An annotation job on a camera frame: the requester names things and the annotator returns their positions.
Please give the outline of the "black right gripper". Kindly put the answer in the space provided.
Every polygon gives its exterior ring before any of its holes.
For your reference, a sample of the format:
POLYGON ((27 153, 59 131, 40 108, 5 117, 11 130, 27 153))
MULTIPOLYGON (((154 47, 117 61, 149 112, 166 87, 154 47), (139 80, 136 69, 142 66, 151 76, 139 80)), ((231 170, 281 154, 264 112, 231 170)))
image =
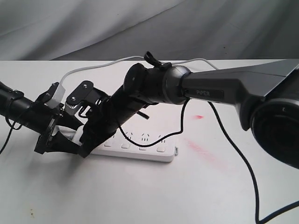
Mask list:
POLYGON ((101 104, 99 110, 88 119, 79 141, 79 156, 87 157, 96 147, 112 137, 119 125, 140 111, 147 103, 129 96, 123 86, 101 104))

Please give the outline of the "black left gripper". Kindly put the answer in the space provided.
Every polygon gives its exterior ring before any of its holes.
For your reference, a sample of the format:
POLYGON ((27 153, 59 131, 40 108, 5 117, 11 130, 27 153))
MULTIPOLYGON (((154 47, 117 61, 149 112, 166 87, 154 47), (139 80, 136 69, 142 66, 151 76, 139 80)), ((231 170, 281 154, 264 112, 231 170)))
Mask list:
POLYGON ((51 109, 44 103, 45 93, 40 94, 33 103, 32 112, 35 113, 34 127, 40 134, 36 143, 35 152, 43 154, 48 151, 62 152, 69 154, 78 154, 79 145, 75 144, 60 131, 54 136, 52 133, 61 117, 61 126, 68 128, 79 128, 83 123, 74 115, 68 114, 60 103, 57 107, 51 109))

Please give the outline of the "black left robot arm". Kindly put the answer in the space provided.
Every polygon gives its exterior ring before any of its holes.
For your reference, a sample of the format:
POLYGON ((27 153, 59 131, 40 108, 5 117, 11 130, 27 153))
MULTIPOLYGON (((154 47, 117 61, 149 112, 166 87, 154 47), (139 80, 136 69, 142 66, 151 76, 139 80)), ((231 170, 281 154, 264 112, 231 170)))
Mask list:
POLYGON ((58 82, 43 92, 35 101, 24 97, 20 90, 13 90, 0 83, 0 114, 5 117, 10 127, 7 139, 0 150, 4 151, 13 130, 25 126, 39 133, 35 152, 39 154, 63 152, 78 154, 79 146, 64 136, 57 128, 67 127, 76 131, 83 125, 75 116, 69 115, 63 109, 63 104, 58 102, 53 106, 46 105, 54 98, 54 93, 62 93, 63 88, 58 82))

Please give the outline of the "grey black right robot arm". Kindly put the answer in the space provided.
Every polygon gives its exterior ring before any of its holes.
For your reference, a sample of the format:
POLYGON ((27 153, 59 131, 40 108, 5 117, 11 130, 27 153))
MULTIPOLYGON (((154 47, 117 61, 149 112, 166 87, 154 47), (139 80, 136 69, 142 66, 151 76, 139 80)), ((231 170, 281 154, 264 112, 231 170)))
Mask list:
POLYGON ((140 109, 156 103, 181 105, 190 98, 235 107, 243 130, 275 159, 299 166, 299 62, 285 59, 254 66, 191 72, 146 58, 127 72, 123 85, 93 110, 81 140, 87 156, 140 109))

